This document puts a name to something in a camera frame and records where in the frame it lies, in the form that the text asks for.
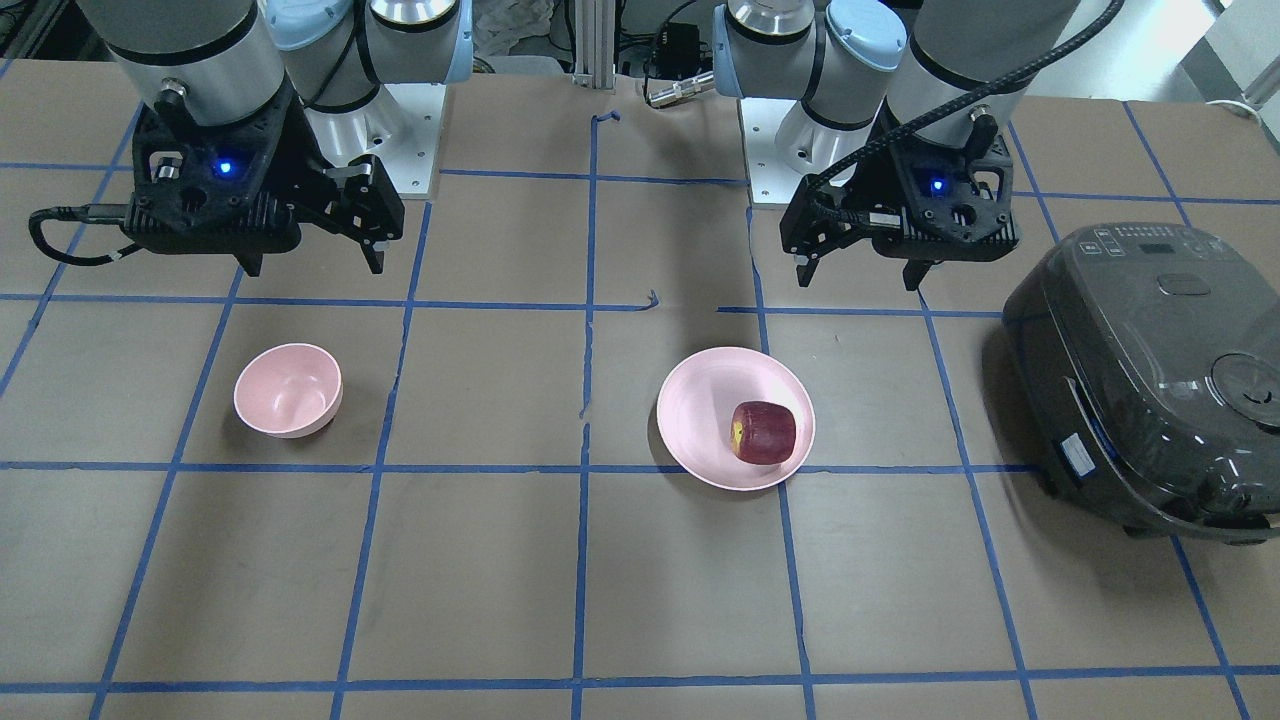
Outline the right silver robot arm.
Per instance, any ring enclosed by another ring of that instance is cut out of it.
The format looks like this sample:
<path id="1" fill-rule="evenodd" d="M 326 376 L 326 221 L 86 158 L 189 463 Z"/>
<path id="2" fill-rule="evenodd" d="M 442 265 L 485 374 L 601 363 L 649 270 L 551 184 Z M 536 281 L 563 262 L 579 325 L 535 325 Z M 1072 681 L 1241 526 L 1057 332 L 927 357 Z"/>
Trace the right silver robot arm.
<path id="1" fill-rule="evenodd" d="M 372 274 L 404 233 L 421 142 L 393 86 L 474 68 L 470 1 L 82 1 L 142 99 L 124 204 L 49 208 L 35 246 L 69 266 L 134 252 L 223 255 L 247 275 L 305 225 L 352 240 Z"/>

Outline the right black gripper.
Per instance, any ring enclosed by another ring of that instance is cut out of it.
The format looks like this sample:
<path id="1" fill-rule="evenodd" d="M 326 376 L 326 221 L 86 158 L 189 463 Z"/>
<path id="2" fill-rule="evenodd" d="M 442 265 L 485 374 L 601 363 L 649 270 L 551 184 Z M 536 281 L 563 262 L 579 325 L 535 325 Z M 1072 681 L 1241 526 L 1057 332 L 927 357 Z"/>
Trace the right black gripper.
<path id="1" fill-rule="evenodd" d="M 292 83 L 244 119 L 200 126 L 192 92 L 166 81 L 132 141 L 134 192 L 123 229 L 161 255 L 232 255 L 247 277 L 316 225 L 353 240 L 374 275 L 404 232 L 404 205 L 379 156 L 323 155 Z"/>

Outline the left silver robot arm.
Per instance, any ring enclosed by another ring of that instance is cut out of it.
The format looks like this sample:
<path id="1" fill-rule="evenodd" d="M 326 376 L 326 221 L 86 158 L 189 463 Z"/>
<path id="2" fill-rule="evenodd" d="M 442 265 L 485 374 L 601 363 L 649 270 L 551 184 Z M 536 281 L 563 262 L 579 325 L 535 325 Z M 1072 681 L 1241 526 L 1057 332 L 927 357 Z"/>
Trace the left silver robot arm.
<path id="1" fill-rule="evenodd" d="M 992 263 L 1020 242 L 1002 131 L 1061 58 L 1074 1 L 727 1 L 716 88 L 790 104 L 774 150 L 797 174 L 781 249 L 809 286 L 867 241 L 916 290 L 942 263 Z"/>

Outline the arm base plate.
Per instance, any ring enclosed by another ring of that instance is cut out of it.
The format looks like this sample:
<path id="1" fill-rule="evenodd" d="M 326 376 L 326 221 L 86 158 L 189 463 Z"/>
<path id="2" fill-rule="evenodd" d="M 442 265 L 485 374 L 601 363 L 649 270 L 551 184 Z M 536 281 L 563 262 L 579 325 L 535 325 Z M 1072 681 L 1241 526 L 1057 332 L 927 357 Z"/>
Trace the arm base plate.
<path id="1" fill-rule="evenodd" d="M 836 129 L 810 117 L 800 100 L 745 97 L 740 102 L 742 149 L 751 206 L 785 209 L 806 174 L 819 174 L 863 147 L 883 102 L 858 129 Z"/>
<path id="2" fill-rule="evenodd" d="M 376 155 L 402 199 L 429 200 L 447 91 L 445 85 L 384 85 L 362 108 L 305 113 L 328 161 L 346 167 L 358 156 Z"/>

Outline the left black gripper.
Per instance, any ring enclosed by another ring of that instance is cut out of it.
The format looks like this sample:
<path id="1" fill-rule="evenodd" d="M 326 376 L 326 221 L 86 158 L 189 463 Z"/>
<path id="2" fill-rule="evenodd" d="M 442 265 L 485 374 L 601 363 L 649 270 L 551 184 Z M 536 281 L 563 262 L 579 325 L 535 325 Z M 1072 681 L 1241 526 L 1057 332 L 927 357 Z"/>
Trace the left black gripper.
<path id="1" fill-rule="evenodd" d="M 808 192 L 801 179 L 780 223 L 781 249 L 808 288 L 819 261 L 867 241 L 905 261 L 902 286 L 916 292 L 941 263 L 992 263 L 1020 242 L 1012 218 L 1012 159 L 998 122 L 963 122 L 956 149 L 905 136 L 860 160 L 842 186 Z"/>

